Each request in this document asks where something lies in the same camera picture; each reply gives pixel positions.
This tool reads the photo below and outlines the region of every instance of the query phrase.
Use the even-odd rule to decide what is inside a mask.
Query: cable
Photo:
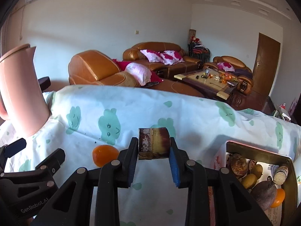
[[[21,29],[20,29],[20,40],[22,40],[22,27],[23,27],[24,9],[25,9],[25,6],[23,6],[23,10],[22,10]]]

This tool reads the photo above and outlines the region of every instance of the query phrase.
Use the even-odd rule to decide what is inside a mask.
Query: orange
[[[117,159],[118,155],[118,149],[111,145],[99,145],[92,151],[93,161],[98,167],[103,167],[105,164]]]
[[[271,208],[278,207],[284,201],[284,198],[285,198],[284,189],[277,189],[277,195],[275,201],[271,205]]]

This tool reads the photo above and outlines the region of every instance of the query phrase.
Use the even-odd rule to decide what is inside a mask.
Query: curtain
[[[4,22],[0,30],[0,56],[6,53],[5,40],[6,40],[6,31],[7,31],[9,17],[10,15],[7,17],[6,21]]]

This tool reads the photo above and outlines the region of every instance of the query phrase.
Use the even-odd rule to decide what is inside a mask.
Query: blue gripper pad
[[[171,174],[173,176],[173,182],[176,184],[177,187],[179,187],[180,182],[181,182],[180,181],[180,170],[179,170],[179,166],[177,164],[175,153],[174,153],[172,147],[170,148],[169,162],[170,162]]]
[[[19,140],[6,146],[4,156],[6,158],[12,158],[15,154],[26,148],[26,140],[20,138]]]

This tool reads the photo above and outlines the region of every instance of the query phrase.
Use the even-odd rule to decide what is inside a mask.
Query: kettle handle
[[[0,99],[0,117],[5,121],[9,120],[9,116],[4,108],[2,99]]]

